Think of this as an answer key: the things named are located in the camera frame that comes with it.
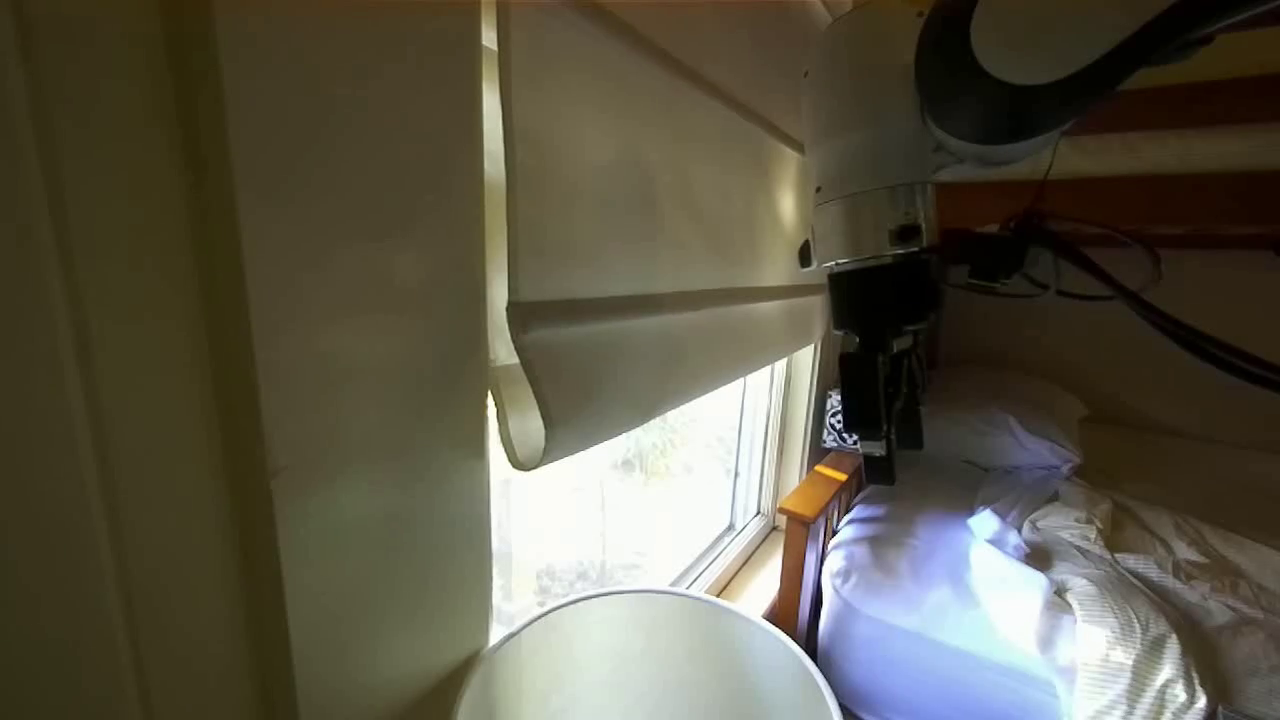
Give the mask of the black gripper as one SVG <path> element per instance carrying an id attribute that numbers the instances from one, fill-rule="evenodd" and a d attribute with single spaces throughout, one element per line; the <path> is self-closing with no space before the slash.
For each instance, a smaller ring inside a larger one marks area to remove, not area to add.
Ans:
<path id="1" fill-rule="evenodd" d="M 871 483 L 897 479 L 903 408 L 919 408 L 917 339 L 939 303 L 927 253 L 827 270 L 843 427 Z"/>

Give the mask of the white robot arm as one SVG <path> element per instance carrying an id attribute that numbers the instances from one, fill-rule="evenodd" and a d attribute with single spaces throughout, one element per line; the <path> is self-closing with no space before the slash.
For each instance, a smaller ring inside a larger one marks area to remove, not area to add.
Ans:
<path id="1" fill-rule="evenodd" d="M 871 483 L 922 449 L 919 339 L 943 295 L 927 185 L 1053 147 L 1150 63 L 1274 0 L 850 0 L 814 40 L 814 261 L 841 339 L 843 427 Z"/>

